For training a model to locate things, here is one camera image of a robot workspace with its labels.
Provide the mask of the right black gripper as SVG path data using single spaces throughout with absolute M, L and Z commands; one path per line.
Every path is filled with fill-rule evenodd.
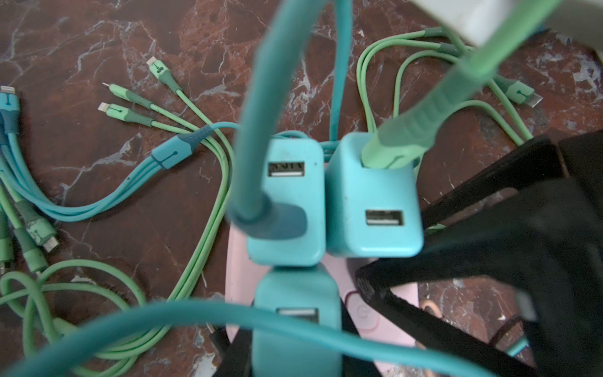
M 602 374 L 602 133 L 540 136 L 422 212 L 431 226 L 501 189 L 516 193 L 426 238 L 409 259 L 356 272 L 362 299 L 431 350 L 500 376 Z M 514 287 L 535 366 L 394 295 L 395 286 L 489 276 Z

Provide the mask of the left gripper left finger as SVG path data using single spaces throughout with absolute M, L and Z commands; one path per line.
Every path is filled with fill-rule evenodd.
M 221 364 L 214 377 L 250 377 L 253 375 L 251 365 L 251 344 L 253 332 L 240 329 L 230 341 L 226 328 L 216 328 L 213 332 L 213 344 L 221 358 Z

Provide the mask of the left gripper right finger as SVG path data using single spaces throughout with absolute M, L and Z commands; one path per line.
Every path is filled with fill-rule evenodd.
M 356 326 L 345 306 L 341 306 L 343 348 L 343 376 L 381 376 L 375 362 L 369 358 L 367 347 L 362 345 Z

